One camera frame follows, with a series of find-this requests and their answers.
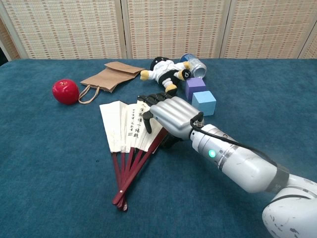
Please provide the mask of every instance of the beige wall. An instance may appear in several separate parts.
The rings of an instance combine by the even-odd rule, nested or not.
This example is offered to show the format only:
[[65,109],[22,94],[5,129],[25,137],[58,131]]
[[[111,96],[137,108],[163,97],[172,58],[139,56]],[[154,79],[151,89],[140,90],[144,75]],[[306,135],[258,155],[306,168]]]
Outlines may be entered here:
[[2,0],[0,17],[22,58],[317,57],[317,0]]

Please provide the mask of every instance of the black cable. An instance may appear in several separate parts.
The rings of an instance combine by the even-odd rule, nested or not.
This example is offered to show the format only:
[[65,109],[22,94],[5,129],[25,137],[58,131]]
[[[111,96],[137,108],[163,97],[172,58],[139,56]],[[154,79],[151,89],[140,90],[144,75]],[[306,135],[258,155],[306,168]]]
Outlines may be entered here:
[[203,116],[204,114],[202,112],[198,113],[195,117],[193,117],[191,120],[190,120],[190,126],[193,128],[193,130],[195,131],[198,131],[198,132],[201,132],[202,134],[205,134],[207,136],[210,136],[210,137],[213,137],[213,138],[216,138],[216,139],[219,139],[219,140],[222,140],[224,142],[228,142],[230,144],[233,144],[233,145],[237,145],[237,146],[240,146],[240,147],[243,147],[243,148],[246,148],[248,150],[251,150],[253,151],[254,153],[256,153],[257,155],[261,156],[264,160],[268,161],[270,164],[274,165],[277,167],[277,163],[275,161],[273,161],[266,153],[256,149],[256,148],[253,148],[251,146],[248,146],[248,145],[245,145],[245,144],[242,144],[242,143],[239,143],[239,142],[236,142],[234,140],[230,140],[228,138],[224,138],[222,136],[218,136],[218,135],[214,135],[214,134],[210,134],[209,132],[206,132],[204,130],[202,130],[201,128],[199,128],[198,126],[194,125],[194,122],[195,121],[202,121],[203,120]]

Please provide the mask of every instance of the brown paper bag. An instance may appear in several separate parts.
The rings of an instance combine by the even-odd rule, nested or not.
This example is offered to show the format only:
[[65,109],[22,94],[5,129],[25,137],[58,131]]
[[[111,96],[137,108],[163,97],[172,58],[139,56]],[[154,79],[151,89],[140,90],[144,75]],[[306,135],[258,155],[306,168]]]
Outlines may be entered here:
[[[143,68],[133,67],[121,62],[110,62],[106,63],[105,66],[107,68],[100,73],[81,81],[87,87],[79,94],[78,101],[80,103],[87,104],[93,101],[100,89],[112,93],[119,83],[135,78],[143,70]],[[97,89],[95,95],[90,100],[82,102],[80,99],[91,87]]]

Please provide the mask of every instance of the plush doll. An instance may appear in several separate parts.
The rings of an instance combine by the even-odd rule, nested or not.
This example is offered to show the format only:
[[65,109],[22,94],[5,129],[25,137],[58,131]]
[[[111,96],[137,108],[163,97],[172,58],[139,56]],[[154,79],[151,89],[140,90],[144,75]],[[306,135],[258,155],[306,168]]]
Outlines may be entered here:
[[141,80],[155,79],[159,85],[164,86],[166,93],[174,96],[178,82],[190,77],[189,69],[187,61],[174,63],[169,58],[156,57],[151,63],[150,70],[141,71]]

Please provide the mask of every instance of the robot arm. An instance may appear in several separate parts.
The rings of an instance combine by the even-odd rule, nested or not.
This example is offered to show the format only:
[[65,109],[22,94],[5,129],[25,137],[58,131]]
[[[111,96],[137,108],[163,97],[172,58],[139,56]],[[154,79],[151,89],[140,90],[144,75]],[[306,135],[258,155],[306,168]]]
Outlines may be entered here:
[[[263,211],[264,225],[273,237],[316,237],[316,183],[290,175],[286,168],[263,159],[265,154],[260,156],[255,153],[257,150],[234,141],[214,125],[203,125],[202,113],[178,97],[158,94],[141,98],[150,102],[148,115],[151,114],[174,137],[190,139],[199,154],[207,157],[245,191],[276,193]],[[149,118],[145,121],[147,129]]]

